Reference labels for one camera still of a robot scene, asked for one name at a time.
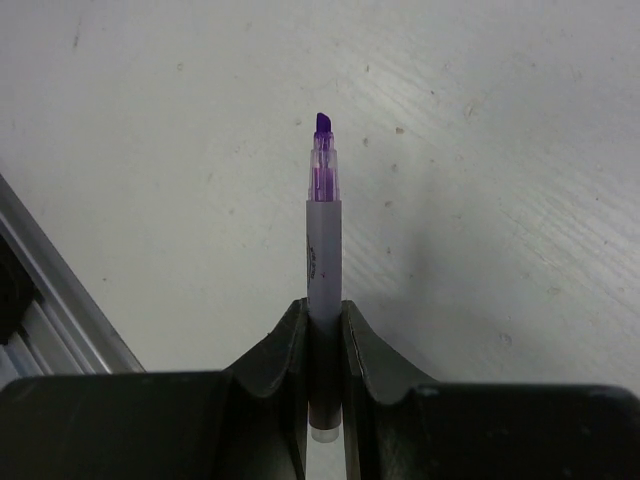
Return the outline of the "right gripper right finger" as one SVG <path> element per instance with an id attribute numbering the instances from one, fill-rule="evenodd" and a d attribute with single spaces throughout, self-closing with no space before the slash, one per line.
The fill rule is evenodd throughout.
<path id="1" fill-rule="evenodd" d="M 597 384 L 447 383 L 343 305 L 351 479 L 635 479 L 639 400 Z"/>

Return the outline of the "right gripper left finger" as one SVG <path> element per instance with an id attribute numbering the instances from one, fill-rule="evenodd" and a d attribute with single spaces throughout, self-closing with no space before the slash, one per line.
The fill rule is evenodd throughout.
<path id="1" fill-rule="evenodd" d="M 39 376 L 1 393 L 5 479 L 302 479 L 307 303 L 220 371 Z"/>

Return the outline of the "aluminium rail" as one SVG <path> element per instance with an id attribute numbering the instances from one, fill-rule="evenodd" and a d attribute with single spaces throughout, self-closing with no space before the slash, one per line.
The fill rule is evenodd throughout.
<path id="1" fill-rule="evenodd" d="M 144 367 L 6 180 L 1 181 L 1 385 Z"/>

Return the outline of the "purple highlighter pen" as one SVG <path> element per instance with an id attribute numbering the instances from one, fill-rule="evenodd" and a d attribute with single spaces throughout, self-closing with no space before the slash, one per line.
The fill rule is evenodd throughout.
<path id="1" fill-rule="evenodd" d="M 332 443 L 341 424 L 339 324 L 342 311 L 342 203 L 332 123 L 316 115 L 306 200 L 309 425 Z"/>

